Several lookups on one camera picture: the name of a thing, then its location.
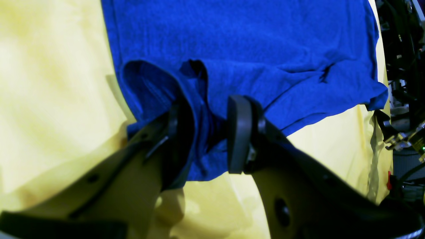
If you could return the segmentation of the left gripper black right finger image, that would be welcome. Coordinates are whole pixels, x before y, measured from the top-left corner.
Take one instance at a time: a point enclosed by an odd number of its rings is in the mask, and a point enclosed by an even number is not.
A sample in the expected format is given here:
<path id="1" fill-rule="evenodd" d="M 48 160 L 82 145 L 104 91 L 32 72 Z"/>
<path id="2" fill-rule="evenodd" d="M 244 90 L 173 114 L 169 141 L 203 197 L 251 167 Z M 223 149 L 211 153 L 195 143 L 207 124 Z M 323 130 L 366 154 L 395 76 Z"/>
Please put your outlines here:
<path id="1" fill-rule="evenodd" d="M 227 103 L 230 174 L 249 174 L 272 239 L 419 239 L 424 220 L 396 199 L 378 206 L 298 150 L 253 98 Z"/>

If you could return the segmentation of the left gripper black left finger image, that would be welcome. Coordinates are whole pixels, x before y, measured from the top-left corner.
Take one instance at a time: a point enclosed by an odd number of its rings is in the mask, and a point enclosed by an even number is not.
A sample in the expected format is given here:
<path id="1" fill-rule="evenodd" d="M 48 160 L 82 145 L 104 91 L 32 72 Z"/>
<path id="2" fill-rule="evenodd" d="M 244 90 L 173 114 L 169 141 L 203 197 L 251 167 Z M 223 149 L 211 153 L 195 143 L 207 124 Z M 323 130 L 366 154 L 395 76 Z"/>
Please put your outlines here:
<path id="1" fill-rule="evenodd" d="M 185 184 L 194 135 L 185 100 L 49 199 L 1 213 L 1 238 L 144 239 L 159 194 Z"/>

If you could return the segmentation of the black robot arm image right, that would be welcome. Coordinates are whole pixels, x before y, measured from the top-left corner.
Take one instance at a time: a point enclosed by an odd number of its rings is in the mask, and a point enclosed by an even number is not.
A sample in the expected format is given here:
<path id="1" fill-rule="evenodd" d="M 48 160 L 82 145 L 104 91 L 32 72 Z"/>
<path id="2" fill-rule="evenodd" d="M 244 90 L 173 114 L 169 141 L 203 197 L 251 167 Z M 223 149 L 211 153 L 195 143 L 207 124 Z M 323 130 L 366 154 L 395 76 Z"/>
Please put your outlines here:
<path id="1" fill-rule="evenodd" d="M 387 80 L 390 116 L 375 112 L 386 149 L 394 155 L 410 149 L 419 165 L 400 177 L 389 176 L 387 188 L 394 199 L 423 203 L 424 178 L 410 180 L 424 169 L 424 14 L 414 0 L 377 0 Z"/>

